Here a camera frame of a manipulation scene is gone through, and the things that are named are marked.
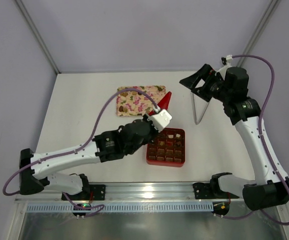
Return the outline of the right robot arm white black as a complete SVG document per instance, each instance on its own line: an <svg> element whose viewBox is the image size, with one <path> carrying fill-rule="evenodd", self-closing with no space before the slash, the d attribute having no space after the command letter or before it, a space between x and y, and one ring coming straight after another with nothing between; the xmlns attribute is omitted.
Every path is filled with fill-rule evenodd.
<svg viewBox="0 0 289 240"><path fill-rule="evenodd" d="M240 197L252 211L288 203L289 176L266 134L258 102L248 96L247 71L235 66L216 71L204 64L179 83L206 102L216 99L222 103L251 160L254 180L236 177L230 172L214 174L210 179L213 194L221 197L230 193Z"/></svg>

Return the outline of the red tin lid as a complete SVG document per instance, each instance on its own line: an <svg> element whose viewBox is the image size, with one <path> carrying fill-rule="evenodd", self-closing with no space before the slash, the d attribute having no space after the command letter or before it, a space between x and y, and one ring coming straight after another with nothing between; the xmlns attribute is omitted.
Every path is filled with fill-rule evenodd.
<svg viewBox="0 0 289 240"><path fill-rule="evenodd" d="M161 110L168 110L169 104L171 101L172 92L169 91L165 94L165 96L158 102L158 106Z"/></svg>

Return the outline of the metal tongs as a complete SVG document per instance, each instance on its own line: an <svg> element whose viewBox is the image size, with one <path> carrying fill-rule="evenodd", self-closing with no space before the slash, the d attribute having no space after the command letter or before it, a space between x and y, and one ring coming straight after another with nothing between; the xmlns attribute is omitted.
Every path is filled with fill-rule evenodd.
<svg viewBox="0 0 289 240"><path fill-rule="evenodd" d="M190 95L193 111L193 120L196 125L199 125L208 109L209 102L201 99L192 92L190 93Z"/></svg>

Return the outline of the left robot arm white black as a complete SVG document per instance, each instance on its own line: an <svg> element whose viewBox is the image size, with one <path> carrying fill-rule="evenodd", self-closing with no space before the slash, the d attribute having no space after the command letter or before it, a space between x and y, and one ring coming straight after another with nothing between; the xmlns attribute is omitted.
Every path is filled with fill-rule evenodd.
<svg viewBox="0 0 289 240"><path fill-rule="evenodd" d="M96 135L86 146L58 152L34 153L26 148L20 152L19 174L21 195L33 195L44 189L54 189L68 195L87 192L88 180L83 174L73 176L60 171L86 164L98 164L123 159L139 148L154 142L161 129L151 120L134 120L116 130Z"/></svg>

